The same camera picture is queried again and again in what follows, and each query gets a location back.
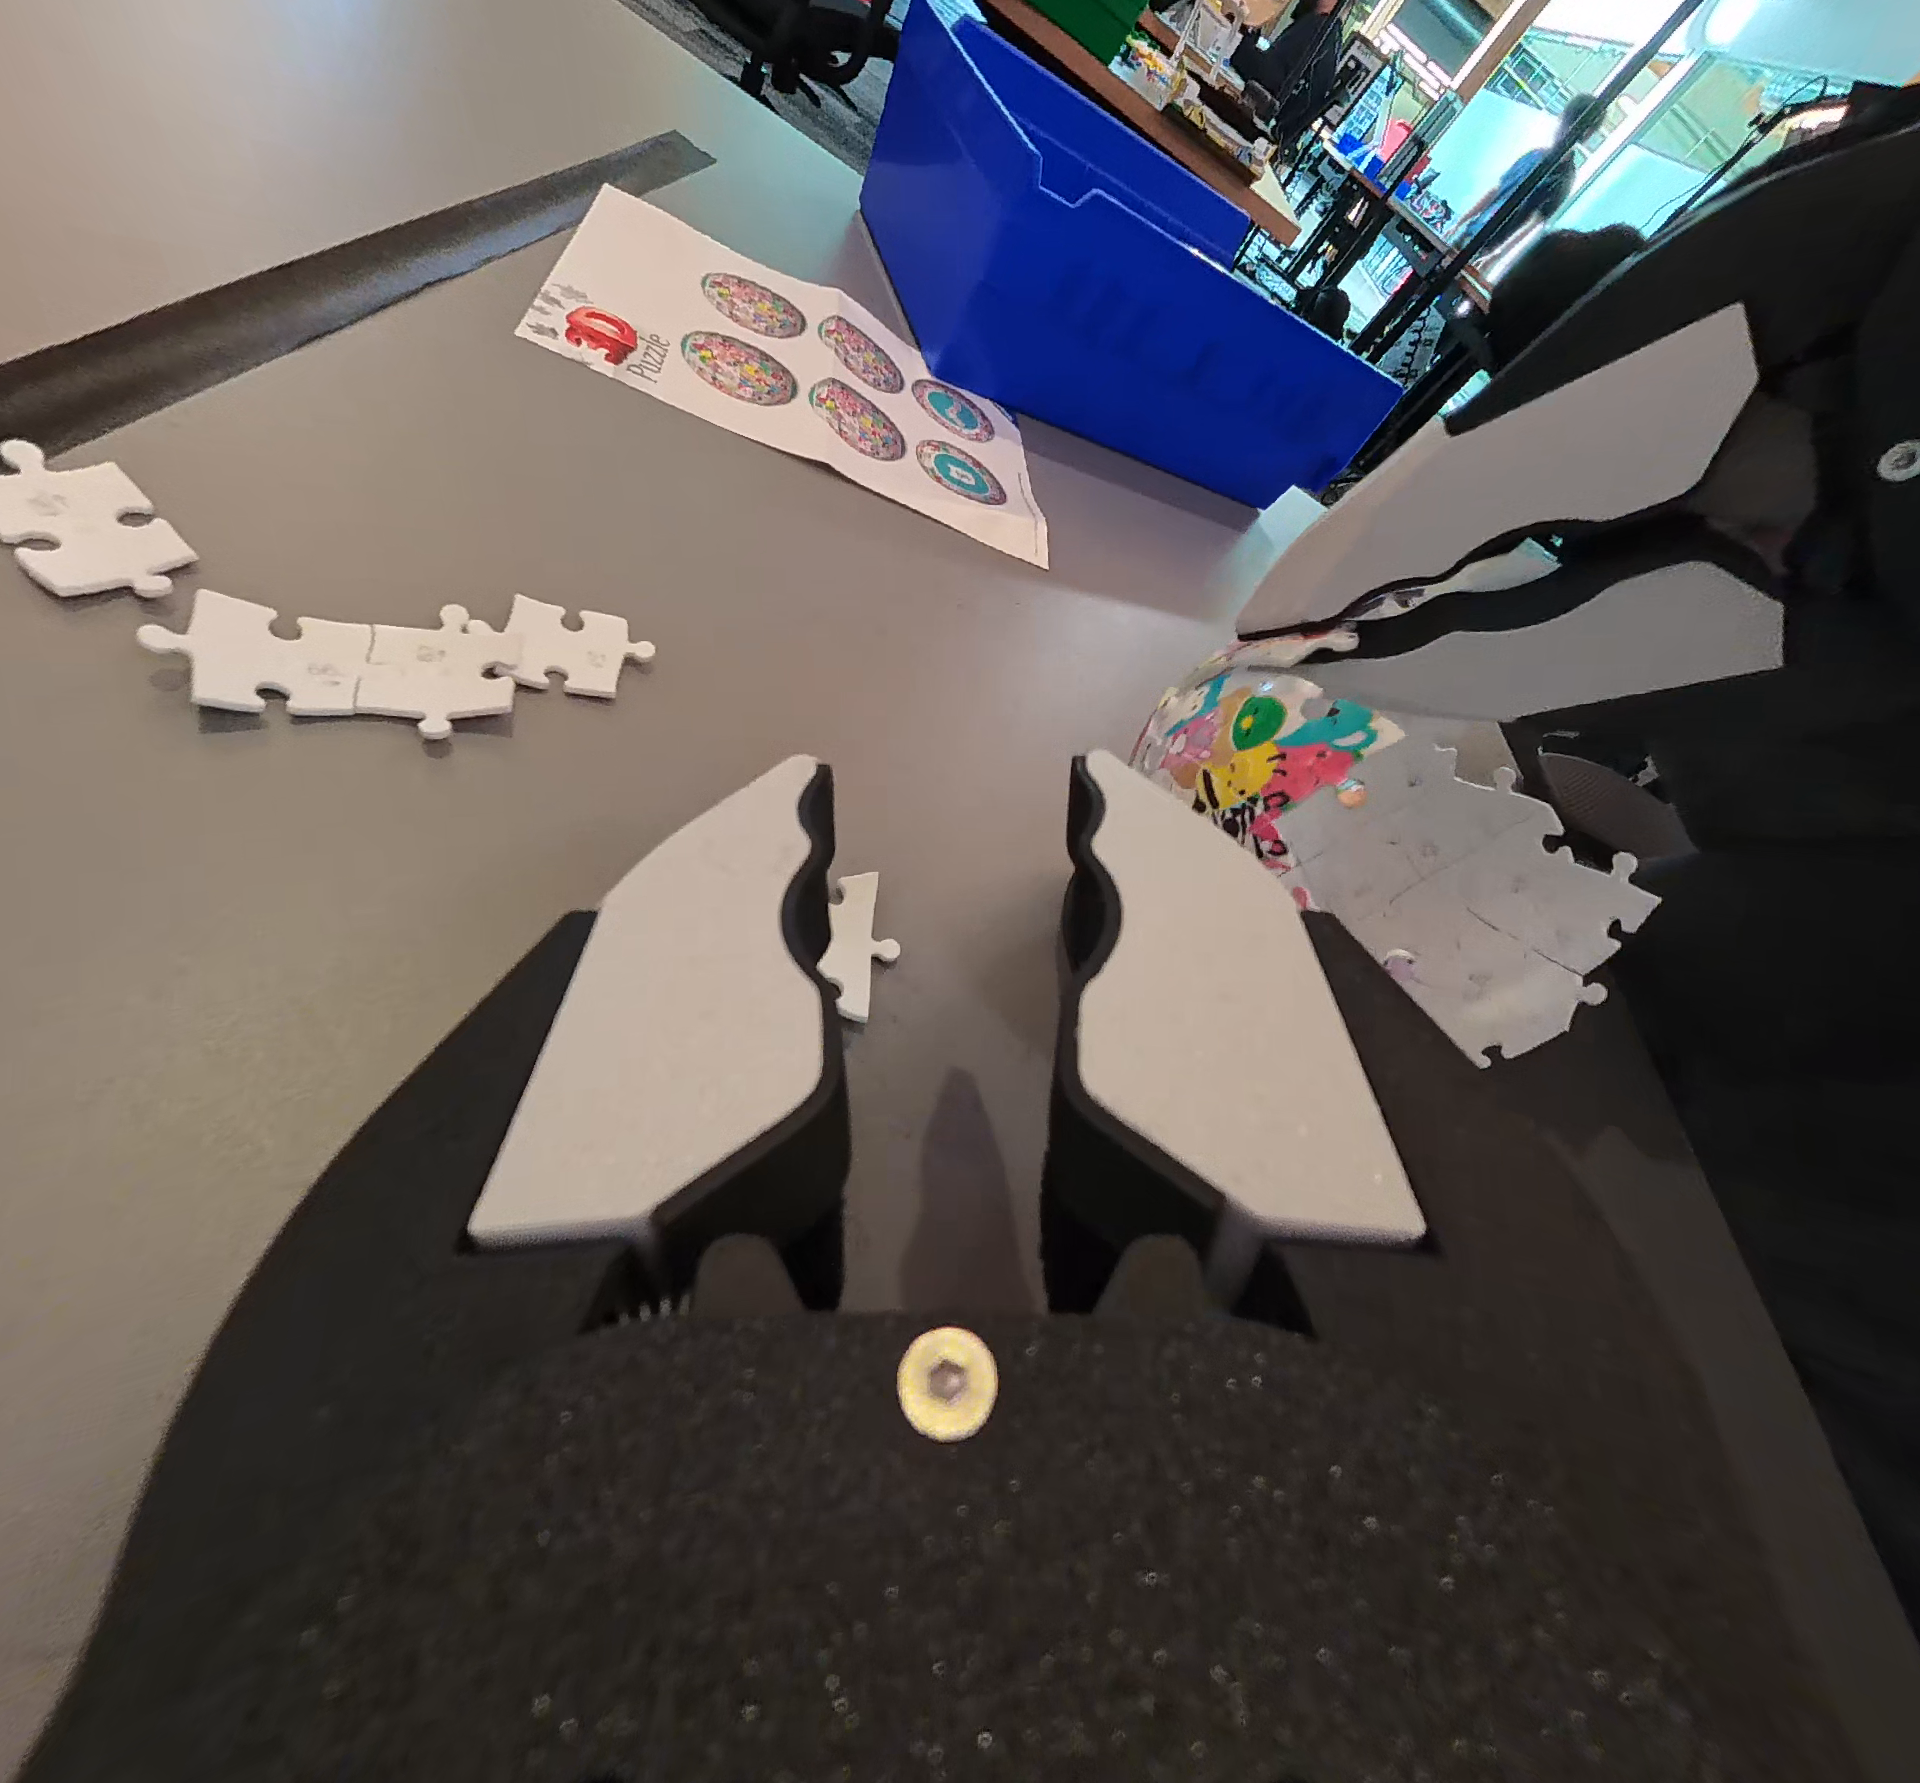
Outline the puzzle instruction sheet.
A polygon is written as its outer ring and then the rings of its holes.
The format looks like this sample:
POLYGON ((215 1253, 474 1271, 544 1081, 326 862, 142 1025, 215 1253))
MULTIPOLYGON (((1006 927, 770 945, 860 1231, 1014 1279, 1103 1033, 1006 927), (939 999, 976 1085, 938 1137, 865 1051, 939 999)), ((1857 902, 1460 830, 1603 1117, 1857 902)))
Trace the puzzle instruction sheet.
POLYGON ((1049 566, 1008 410, 935 374, 843 290, 747 260, 612 186, 594 196, 515 338, 1019 564, 1049 566))

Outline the blue plastic bin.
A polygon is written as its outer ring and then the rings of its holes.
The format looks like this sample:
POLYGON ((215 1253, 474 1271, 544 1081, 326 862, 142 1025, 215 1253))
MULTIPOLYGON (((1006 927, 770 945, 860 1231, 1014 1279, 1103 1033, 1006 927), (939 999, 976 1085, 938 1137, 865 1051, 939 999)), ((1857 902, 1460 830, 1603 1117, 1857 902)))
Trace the blue plastic bin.
POLYGON ((1399 388, 1234 274, 1247 220, 980 20, 914 0, 860 212, 925 364, 1251 508, 1399 388))

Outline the joined white puzzle pieces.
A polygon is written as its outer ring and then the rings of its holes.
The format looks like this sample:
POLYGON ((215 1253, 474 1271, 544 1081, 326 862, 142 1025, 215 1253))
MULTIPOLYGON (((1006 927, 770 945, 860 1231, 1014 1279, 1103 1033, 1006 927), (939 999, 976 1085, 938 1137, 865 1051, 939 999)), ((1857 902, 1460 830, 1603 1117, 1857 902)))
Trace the joined white puzzle pieces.
POLYGON ((219 714, 256 716, 275 696, 291 718, 400 720, 443 742, 514 708, 522 638, 470 624, 460 604, 435 628, 300 618, 287 640, 274 622, 270 606, 198 592, 184 632, 145 624, 135 644, 184 662, 194 706, 219 714))

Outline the wooden table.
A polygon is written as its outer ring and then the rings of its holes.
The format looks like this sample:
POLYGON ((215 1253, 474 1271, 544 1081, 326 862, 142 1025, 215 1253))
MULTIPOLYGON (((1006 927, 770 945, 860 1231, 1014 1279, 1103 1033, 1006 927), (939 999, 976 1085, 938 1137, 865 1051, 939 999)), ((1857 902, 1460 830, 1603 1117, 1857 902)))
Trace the wooden table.
POLYGON ((1155 110, 1139 90, 1133 90, 1114 68, 1101 66, 1091 54, 1052 20, 1045 20, 1028 0, 971 0, 986 22, 1018 46, 1041 68, 1052 70, 1070 88, 1098 102, 1101 110, 1122 120, 1138 136, 1153 144, 1164 156, 1201 178, 1240 212, 1251 230, 1289 250, 1302 236, 1302 226, 1268 172, 1253 180, 1215 146, 1206 142, 1183 116, 1155 110))

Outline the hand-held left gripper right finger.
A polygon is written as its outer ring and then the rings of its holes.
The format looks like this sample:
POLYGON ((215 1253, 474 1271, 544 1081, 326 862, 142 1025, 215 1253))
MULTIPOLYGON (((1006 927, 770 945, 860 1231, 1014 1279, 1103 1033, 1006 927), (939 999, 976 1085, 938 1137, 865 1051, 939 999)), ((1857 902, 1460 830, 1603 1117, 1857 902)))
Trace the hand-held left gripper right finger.
POLYGON ((1428 1217, 1303 915, 1111 752, 1067 766, 1059 1013, 1039 1171, 1048 1303, 1150 1237, 1206 1299, 1302 1315, 1285 1243, 1412 1251, 1428 1217))

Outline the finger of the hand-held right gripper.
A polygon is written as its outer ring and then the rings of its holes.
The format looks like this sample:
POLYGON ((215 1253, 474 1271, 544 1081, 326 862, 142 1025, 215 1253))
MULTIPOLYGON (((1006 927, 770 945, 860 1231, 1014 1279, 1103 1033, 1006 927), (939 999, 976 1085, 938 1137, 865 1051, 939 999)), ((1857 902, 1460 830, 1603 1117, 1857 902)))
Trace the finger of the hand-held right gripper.
POLYGON ((1782 668, 1787 606, 1762 564, 1700 528, 1631 532, 1499 592, 1441 592, 1356 626, 1347 698, 1514 722, 1782 668))
POLYGON ((1326 630, 1372 596, 1441 580, 1552 524, 1622 522, 1710 470, 1759 380, 1742 306, 1488 422, 1417 430, 1284 550, 1235 618, 1242 640, 1326 630))

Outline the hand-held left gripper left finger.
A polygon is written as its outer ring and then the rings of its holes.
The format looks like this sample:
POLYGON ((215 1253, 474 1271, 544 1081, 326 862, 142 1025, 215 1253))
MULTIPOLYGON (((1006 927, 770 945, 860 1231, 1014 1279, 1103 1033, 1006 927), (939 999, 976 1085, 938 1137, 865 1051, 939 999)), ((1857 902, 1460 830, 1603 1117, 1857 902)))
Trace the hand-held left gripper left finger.
POLYGON ((613 1245, 670 1291, 766 1241, 846 1291, 852 1109, 830 943, 831 770, 789 756, 665 836, 592 917, 468 1215, 477 1251, 613 1245))

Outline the partly built puzzle ball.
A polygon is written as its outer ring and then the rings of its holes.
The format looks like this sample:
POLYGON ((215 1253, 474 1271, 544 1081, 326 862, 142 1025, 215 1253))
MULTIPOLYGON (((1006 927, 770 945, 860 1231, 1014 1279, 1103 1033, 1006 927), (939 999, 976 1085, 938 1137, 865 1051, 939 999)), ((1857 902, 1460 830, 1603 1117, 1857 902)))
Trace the partly built puzzle ball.
POLYGON ((1334 688, 1351 628, 1240 642, 1162 694, 1129 766, 1331 915, 1476 1067, 1606 999, 1596 971, 1657 900, 1638 862, 1575 860, 1499 770, 1457 774, 1435 720, 1334 688))

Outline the white puzzle piece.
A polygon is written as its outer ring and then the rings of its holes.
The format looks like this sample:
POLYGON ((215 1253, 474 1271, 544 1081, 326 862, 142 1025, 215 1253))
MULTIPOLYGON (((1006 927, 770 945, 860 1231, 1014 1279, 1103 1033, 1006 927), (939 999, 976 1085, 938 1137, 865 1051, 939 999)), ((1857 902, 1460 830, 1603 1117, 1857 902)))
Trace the white puzzle piece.
POLYGON ((828 981, 838 1015, 864 1027, 872 1015, 874 971, 893 965, 902 945, 876 933, 879 874, 864 872, 828 884, 828 949, 818 971, 828 981))
POLYGON ((464 632, 498 648, 492 674, 528 692, 558 682, 569 696, 612 700, 629 666, 652 666, 658 656, 652 642, 631 636, 623 618, 569 612, 533 596, 514 596, 501 628, 468 618, 464 632))
POLYGON ((116 464, 52 470, 26 440, 6 440, 1 460, 1 546, 50 596, 154 600, 196 564, 194 548, 116 464))

